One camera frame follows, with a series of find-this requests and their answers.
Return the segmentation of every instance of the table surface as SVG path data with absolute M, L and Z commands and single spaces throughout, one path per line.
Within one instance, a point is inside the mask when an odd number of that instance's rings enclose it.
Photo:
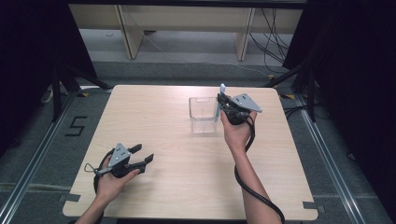
M 118 142 L 126 147 L 142 144 L 130 163 L 154 153 L 146 172 L 127 184 L 120 197 L 105 211 L 107 217 L 245 219 L 241 188 L 234 162 L 223 138 L 221 121 L 215 133 L 193 133 L 190 97 L 213 97 L 219 87 L 116 86 L 107 102 L 64 214 L 79 217 L 95 193 L 93 173 Z M 247 93 L 263 110 L 256 119 L 256 138 L 248 156 L 271 200 L 286 220 L 314 220 L 303 167 L 294 145 L 278 95 L 274 89 L 227 87 L 231 96 Z

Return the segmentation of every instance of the electrical cable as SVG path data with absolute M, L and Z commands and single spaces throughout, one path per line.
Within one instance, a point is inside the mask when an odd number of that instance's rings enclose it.
M 315 103 L 314 106 L 321 106 L 321 103 Z M 289 119 L 289 117 L 291 116 L 291 114 L 293 114 L 296 111 L 299 110 L 305 110 L 308 108 L 308 105 L 299 105 L 299 106 L 295 106 L 295 107 L 289 107 L 289 108 L 284 108 L 283 110 L 285 111 L 285 115 L 286 115 L 286 119 Z M 319 116 L 317 114 L 315 114 L 315 117 L 320 118 L 320 119 L 330 119 L 330 118 L 324 118 L 322 116 Z
M 250 138 L 249 138 L 247 145 L 245 147 L 245 151 L 248 152 L 251 144 L 253 144 L 254 138 L 256 137 L 256 133 L 255 133 L 255 128 L 254 128 L 254 120 L 251 116 L 245 118 L 245 123 L 247 123 L 247 125 L 249 126 L 249 129 L 250 129 Z M 274 203 L 272 203 L 270 200 L 266 199 L 265 197 L 263 197 L 262 195 L 260 195 L 259 193 L 257 193 L 256 191 L 251 189 L 247 184 L 244 183 L 244 181 L 241 179 L 241 177 L 238 174 L 236 165 L 233 169 L 233 172 L 234 172 L 236 181 L 238 182 L 238 184 L 241 186 L 242 189 L 244 189 L 247 193 L 249 193 L 256 199 L 260 200 L 262 203 L 265 203 L 270 208 L 274 209 L 274 211 L 276 211 L 277 214 L 279 215 L 281 223 L 285 223 L 285 216 L 283 215 L 282 211 Z
M 284 51 L 284 49 L 288 49 L 289 46 L 282 40 L 282 38 L 279 36 L 279 34 L 276 31 L 276 8 L 272 9 L 272 13 L 273 13 L 273 19 L 272 19 L 272 24 L 269 22 L 267 16 L 265 15 L 265 12 L 262 8 L 262 15 L 265 18 L 265 22 L 268 25 L 268 28 L 270 30 L 270 34 L 269 36 L 264 34 L 264 36 L 267 38 L 267 42 L 265 47 L 263 47 L 261 44 L 259 44 L 259 42 L 257 40 L 255 40 L 255 38 L 252 36 L 252 34 L 250 34 L 251 38 L 253 39 L 253 42 L 256 44 L 256 46 L 261 49 L 264 52 L 264 65 L 272 72 L 274 73 L 279 73 L 277 71 L 273 71 L 271 70 L 268 65 L 266 64 L 266 54 L 268 54 L 269 56 L 271 56 L 272 58 L 274 58 L 275 60 L 277 60 L 280 63 L 284 63 L 285 62 L 285 58 L 286 58 L 286 53 Z M 272 42 L 274 44 L 276 44 L 278 51 L 279 51 L 279 56 L 275 55 L 273 52 L 271 52 L 270 50 L 268 50 L 268 46 L 269 43 Z
M 107 152 L 107 154 L 103 157 L 102 161 L 100 162 L 100 165 L 97 170 L 102 169 L 103 163 L 105 162 L 106 158 L 108 156 L 112 155 L 113 152 L 114 152 L 114 148 L 112 150 L 110 150 L 109 152 Z M 97 193 L 97 191 L 98 191 L 99 178 L 100 178 L 99 175 L 95 175 L 95 177 L 93 178 L 93 189 L 95 190 L 95 193 Z M 105 212 L 102 212 L 102 214 L 96 220 L 95 224 L 100 224 L 102 222 L 104 215 L 105 215 Z

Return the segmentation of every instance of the clear plastic container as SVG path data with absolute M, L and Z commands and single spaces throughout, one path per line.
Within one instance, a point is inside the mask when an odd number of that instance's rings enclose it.
M 191 97 L 189 100 L 193 133 L 215 133 L 216 97 Z

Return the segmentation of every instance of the hand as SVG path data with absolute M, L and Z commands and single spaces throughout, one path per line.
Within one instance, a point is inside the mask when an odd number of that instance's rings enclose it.
M 247 118 L 247 120 L 253 123 L 257 117 L 257 112 L 252 111 L 249 115 L 252 120 L 250 118 Z M 224 139 L 231 152 L 233 154 L 241 151 L 245 152 L 245 146 L 251 135 L 249 126 L 245 122 L 239 125 L 232 125 L 222 110 L 220 118 L 224 127 Z
M 108 163 L 110 162 L 111 156 L 108 156 L 106 160 L 103 163 L 102 169 L 107 168 Z M 104 174 L 102 177 L 99 179 L 98 183 L 98 189 L 96 193 L 96 199 L 101 200 L 103 203 L 110 203 L 114 199 L 116 199 L 123 187 L 128 183 L 130 180 L 132 180 L 135 176 L 139 174 L 140 170 L 133 170 L 130 172 L 128 175 L 124 176 L 123 178 L 116 178 L 113 174 L 110 172 L 107 174 Z

